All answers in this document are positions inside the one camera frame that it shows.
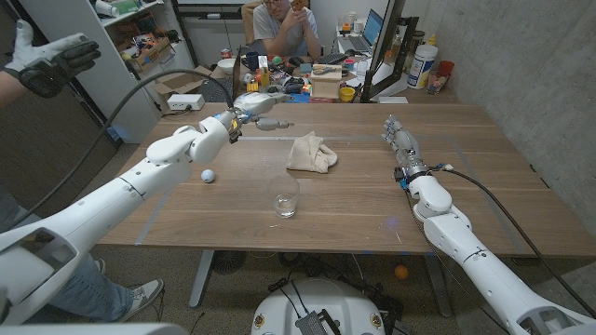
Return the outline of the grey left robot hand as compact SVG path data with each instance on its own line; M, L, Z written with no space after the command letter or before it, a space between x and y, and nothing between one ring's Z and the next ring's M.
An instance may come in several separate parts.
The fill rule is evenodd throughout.
M263 117L263 114L269 113L276 104L289 100L291 96L284 93L249 92L237 97L234 111L241 124L254 122L260 130L274 130L288 127L289 123Z

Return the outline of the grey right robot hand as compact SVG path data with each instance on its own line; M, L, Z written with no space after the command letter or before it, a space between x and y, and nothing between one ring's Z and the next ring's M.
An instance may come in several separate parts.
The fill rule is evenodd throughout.
M429 171L417 140L394 115L391 114L385 121L384 130L382 138L395 151L402 173L408 181Z

